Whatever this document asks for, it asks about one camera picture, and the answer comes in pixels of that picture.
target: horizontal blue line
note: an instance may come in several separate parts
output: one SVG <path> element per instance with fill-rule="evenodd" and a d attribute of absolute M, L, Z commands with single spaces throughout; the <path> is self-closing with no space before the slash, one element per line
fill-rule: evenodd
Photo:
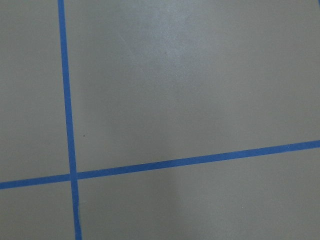
<path fill-rule="evenodd" d="M 219 153 L 219 154 L 206 155 L 206 156 L 196 156 L 196 157 L 189 157 L 189 158 L 175 159 L 175 160 L 168 160 L 168 161 L 158 161 L 158 162 L 144 163 L 144 164 L 138 164 L 138 165 L 121 166 L 121 167 L 107 168 L 107 169 L 101 169 L 101 170 L 84 171 L 84 172 L 79 172 L 77 174 L 77 178 L 79 180 L 90 179 L 90 178 L 105 177 L 105 176 L 111 176 L 111 175 L 150 171 L 150 170 L 156 170 L 156 169 L 173 168 L 173 167 L 193 165 L 193 164 L 203 164 L 203 163 L 211 163 L 211 162 L 218 162 L 218 161 L 224 161 L 224 160 L 242 159 L 242 158 L 249 158 L 249 157 L 256 157 L 256 156 L 270 155 L 270 154 L 279 154 L 279 153 L 286 153 L 286 152 L 307 150 L 307 149 L 314 149 L 314 148 L 320 148 L 320 140 L 293 143 L 293 144 L 280 145 L 280 146 L 271 146 L 271 147 L 264 147 L 264 148 L 257 148 L 257 149 L 249 149 L 249 150 L 242 150 L 242 151 L 233 151 L 233 152 Z"/>
<path fill-rule="evenodd" d="M 55 176 L 44 176 L 23 180 L 15 180 L 15 181 L 6 181 L 0 182 L 0 189 L 12 189 L 19 187 L 27 187 L 33 185 L 41 185 L 41 184 L 53 184 L 59 182 L 70 181 L 70 174 L 63 175 L 55 175 Z"/>

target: blue line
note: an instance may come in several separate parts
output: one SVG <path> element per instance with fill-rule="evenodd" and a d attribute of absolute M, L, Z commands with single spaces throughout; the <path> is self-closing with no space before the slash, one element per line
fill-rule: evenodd
<path fill-rule="evenodd" d="M 128 174 L 128 173 L 149 171 L 149 170 L 155 170 L 155 169 L 165 169 L 165 168 L 173 168 L 173 167 L 193 165 L 193 164 L 203 164 L 203 163 L 211 163 L 211 162 L 218 162 L 218 161 L 224 161 L 224 160 L 242 159 L 242 158 L 249 158 L 249 157 L 256 157 L 256 156 L 270 155 L 270 154 L 279 154 L 279 153 L 286 153 L 286 152 L 307 150 L 307 149 L 314 149 L 314 148 L 320 148 L 320 140 L 293 143 L 293 144 L 280 145 L 280 146 L 271 146 L 271 147 L 264 147 L 264 148 L 257 148 L 257 149 L 249 149 L 249 150 L 242 150 L 242 151 L 233 151 L 233 152 L 219 153 L 219 154 L 213 154 L 213 155 L 207 155 L 207 156 L 196 156 L 196 157 L 189 157 L 189 158 L 176 159 L 176 160 L 158 161 L 158 162 L 151 162 L 151 163 L 144 163 L 144 164 L 130 165 L 130 166 L 121 166 L 121 167 L 107 168 L 107 169 L 101 169 L 101 170 L 84 171 L 84 172 L 78 172 L 77 176 L 79 180 L 90 179 L 90 178 L 105 177 L 105 176 L 118 175 L 118 174 Z"/>
<path fill-rule="evenodd" d="M 70 174 L 64 175 L 55 175 L 55 176 L 44 176 L 31 179 L 15 180 L 15 181 L 6 181 L 0 182 L 0 189 L 12 189 L 20 188 L 41 184 L 53 184 L 59 182 L 70 181 Z"/>
<path fill-rule="evenodd" d="M 62 61 L 62 77 L 65 107 L 66 135 L 68 142 L 70 181 L 73 206 L 73 221 L 75 239 L 82 239 L 82 232 L 79 219 L 79 190 L 77 180 L 77 165 L 75 153 L 74 129 L 72 120 L 71 92 L 69 81 L 69 64 L 68 64 L 68 48 L 67 48 L 67 32 L 65 20 L 64 0 L 58 0 L 59 29 L 60 29 L 60 45 L 61 45 L 61 61 Z"/>

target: gray floor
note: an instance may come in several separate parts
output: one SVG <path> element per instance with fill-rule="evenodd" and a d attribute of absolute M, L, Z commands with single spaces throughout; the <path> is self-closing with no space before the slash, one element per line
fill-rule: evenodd
<path fill-rule="evenodd" d="M 320 139 L 317 0 L 65 0 L 77 171 Z M 0 183 L 69 173 L 56 0 L 0 2 Z M 319 149 L 84 179 L 84 240 L 316 240 Z M 74 239 L 69 182 L 0 239 Z"/>

